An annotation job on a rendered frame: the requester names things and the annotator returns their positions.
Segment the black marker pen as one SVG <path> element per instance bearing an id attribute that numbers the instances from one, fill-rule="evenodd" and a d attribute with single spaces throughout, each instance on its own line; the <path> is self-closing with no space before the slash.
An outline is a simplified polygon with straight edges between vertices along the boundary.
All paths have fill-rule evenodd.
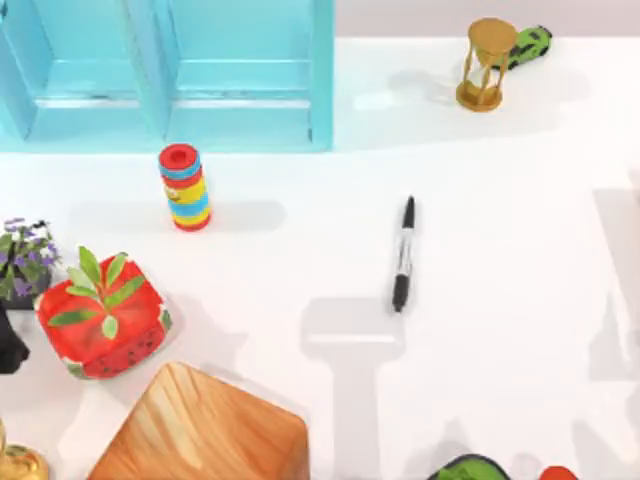
<path id="1" fill-rule="evenodd" d="M 402 219 L 399 255 L 393 283 L 391 305 L 395 313 L 401 313 L 404 310 L 409 297 L 412 269 L 411 249 L 414 231 L 415 199 L 413 196 L 409 196 Z"/>

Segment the stack of coloured rings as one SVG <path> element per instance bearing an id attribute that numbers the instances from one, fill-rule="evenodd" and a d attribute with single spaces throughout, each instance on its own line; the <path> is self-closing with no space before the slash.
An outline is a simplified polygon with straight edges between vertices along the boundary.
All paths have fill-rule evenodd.
<path id="1" fill-rule="evenodd" d="M 206 227 L 212 208 L 198 151 L 190 144 L 175 143 L 161 151 L 158 161 L 176 227 L 184 231 Z"/>

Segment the light blue rack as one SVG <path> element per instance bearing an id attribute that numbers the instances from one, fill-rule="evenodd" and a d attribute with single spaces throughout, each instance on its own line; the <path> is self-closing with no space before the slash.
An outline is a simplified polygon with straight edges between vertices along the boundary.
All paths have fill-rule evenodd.
<path id="1" fill-rule="evenodd" d="M 0 0 L 0 152 L 323 151 L 335 0 Z"/>

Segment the wooden box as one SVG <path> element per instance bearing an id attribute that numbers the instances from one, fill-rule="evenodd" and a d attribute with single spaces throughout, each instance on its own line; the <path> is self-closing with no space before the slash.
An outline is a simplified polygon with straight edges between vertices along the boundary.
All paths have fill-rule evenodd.
<path id="1" fill-rule="evenodd" d="M 308 430 L 279 406 L 171 362 L 88 480 L 311 480 Z"/>

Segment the red watermelon plant pot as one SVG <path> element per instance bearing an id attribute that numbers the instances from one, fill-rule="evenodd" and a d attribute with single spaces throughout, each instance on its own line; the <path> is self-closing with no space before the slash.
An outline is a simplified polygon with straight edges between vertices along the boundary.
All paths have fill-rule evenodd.
<path id="1" fill-rule="evenodd" d="M 102 261 L 79 248 L 68 279 L 34 301 L 57 356 L 80 379 L 109 379 L 164 343 L 173 326 L 164 298 L 125 252 Z"/>

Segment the golden hourglass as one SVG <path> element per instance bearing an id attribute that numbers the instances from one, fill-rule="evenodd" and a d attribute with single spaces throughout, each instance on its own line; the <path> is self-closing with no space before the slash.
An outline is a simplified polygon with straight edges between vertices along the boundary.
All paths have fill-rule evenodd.
<path id="1" fill-rule="evenodd" d="M 469 26 L 469 50 L 463 78 L 456 89 L 461 106 L 474 112 L 489 112 L 500 105 L 508 54 L 516 38 L 515 27 L 499 18 L 481 18 Z"/>

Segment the green and black object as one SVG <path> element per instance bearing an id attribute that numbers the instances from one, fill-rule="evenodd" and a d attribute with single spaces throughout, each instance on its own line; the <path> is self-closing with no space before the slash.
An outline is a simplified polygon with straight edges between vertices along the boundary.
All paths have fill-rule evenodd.
<path id="1" fill-rule="evenodd" d="M 511 480 L 511 478 L 491 458 L 479 454 L 465 454 L 442 466 L 427 480 Z"/>

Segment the green toy car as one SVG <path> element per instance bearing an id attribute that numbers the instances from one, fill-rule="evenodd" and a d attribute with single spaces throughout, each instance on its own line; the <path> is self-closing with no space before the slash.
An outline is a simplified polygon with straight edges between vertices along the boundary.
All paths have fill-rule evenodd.
<path id="1" fill-rule="evenodd" d="M 507 59 L 507 69 L 530 62 L 544 56 L 551 44 L 553 34 L 544 26 L 526 28 L 518 33 L 516 43 L 511 48 Z"/>

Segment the purple flower plant pot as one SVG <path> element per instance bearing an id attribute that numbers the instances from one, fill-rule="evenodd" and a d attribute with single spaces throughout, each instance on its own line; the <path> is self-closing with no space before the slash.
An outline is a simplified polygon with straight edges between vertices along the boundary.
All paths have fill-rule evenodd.
<path id="1" fill-rule="evenodd" d="M 0 305 L 6 310 L 32 310 L 36 298 L 50 287 L 59 261 L 48 222 L 6 220 L 0 234 Z"/>

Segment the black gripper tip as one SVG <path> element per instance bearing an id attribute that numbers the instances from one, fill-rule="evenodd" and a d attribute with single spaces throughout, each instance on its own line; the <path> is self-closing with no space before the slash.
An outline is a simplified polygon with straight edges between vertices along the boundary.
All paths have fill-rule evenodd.
<path id="1" fill-rule="evenodd" d="M 29 348 L 14 331 L 0 303 L 0 375 L 16 373 L 29 356 Z"/>

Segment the golden trophy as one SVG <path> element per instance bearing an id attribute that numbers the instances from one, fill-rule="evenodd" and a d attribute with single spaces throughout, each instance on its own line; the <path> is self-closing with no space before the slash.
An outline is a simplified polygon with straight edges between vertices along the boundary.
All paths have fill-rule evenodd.
<path id="1" fill-rule="evenodd" d="M 41 454 L 23 445 L 7 443 L 1 418 L 0 480 L 49 480 L 49 467 Z"/>

